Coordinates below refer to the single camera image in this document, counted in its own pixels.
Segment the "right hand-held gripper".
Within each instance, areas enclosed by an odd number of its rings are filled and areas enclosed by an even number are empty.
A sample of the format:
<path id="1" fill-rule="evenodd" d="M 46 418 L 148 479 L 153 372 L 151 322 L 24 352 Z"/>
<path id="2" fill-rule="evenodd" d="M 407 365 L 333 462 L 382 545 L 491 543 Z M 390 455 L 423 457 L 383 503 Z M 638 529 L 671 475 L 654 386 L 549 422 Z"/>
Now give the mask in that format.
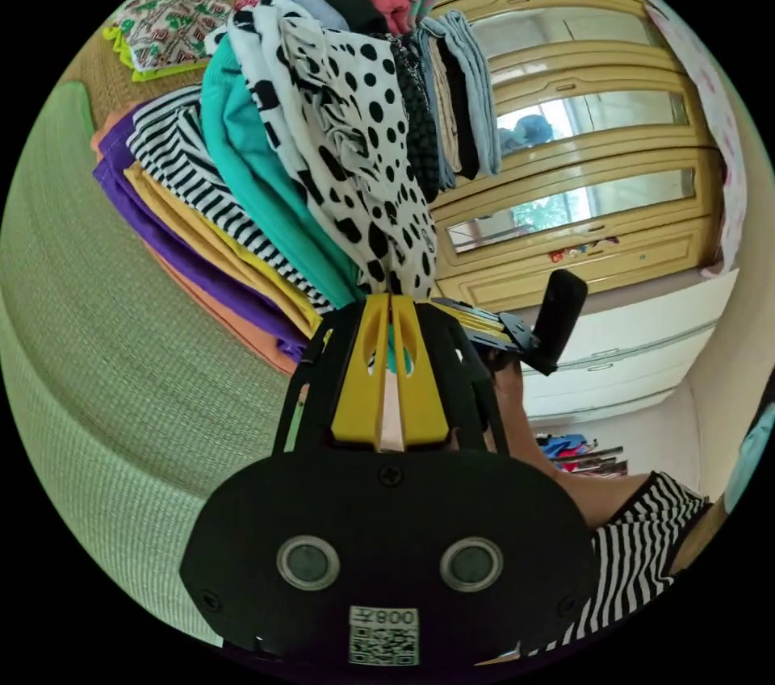
<path id="1" fill-rule="evenodd" d="M 544 376 L 557 370 L 559 353 L 518 315 L 491 313 L 452 299 L 433 298 L 430 304 L 455 318 L 474 346 L 493 349 L 493 362 L 511 355 Z"/>

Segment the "person's right hand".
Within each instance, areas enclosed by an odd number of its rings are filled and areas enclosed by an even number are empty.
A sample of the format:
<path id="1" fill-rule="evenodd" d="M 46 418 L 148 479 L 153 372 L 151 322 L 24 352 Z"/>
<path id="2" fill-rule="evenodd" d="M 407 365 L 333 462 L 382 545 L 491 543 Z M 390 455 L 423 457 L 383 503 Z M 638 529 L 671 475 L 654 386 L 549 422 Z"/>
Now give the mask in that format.
<path id="1" fill-rule="evenodd" d="M 484 365 L 490 378 L 503 416 L 523 417 L 524 382 L 520 360 L 503 350 L 489 349 L 484 353 Z"/>

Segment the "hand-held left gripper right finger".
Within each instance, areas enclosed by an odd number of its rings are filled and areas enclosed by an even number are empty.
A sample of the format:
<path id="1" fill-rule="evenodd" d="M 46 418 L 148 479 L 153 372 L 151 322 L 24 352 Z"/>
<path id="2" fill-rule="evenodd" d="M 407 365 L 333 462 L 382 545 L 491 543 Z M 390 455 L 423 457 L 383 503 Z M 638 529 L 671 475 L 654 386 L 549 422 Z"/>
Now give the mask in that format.
<path id="1" fill-rule="evenodd" d="M 395 295 L 391 314 L 403 446 L 438 447 L 446 442 L 449 428 L 416 304 Z"/>

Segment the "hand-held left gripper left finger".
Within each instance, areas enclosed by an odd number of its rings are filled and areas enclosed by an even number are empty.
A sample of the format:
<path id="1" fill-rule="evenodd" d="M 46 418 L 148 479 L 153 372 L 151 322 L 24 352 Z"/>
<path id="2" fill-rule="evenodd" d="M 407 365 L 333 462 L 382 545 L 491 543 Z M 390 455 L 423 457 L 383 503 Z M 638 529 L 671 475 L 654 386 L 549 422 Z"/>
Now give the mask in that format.
<path id="1" fill-rule="evenodd" d="M 378 450 L 388 352 L 388 296 L 367 298 L 358 319 L 332 434 L 339 444 Z"/>

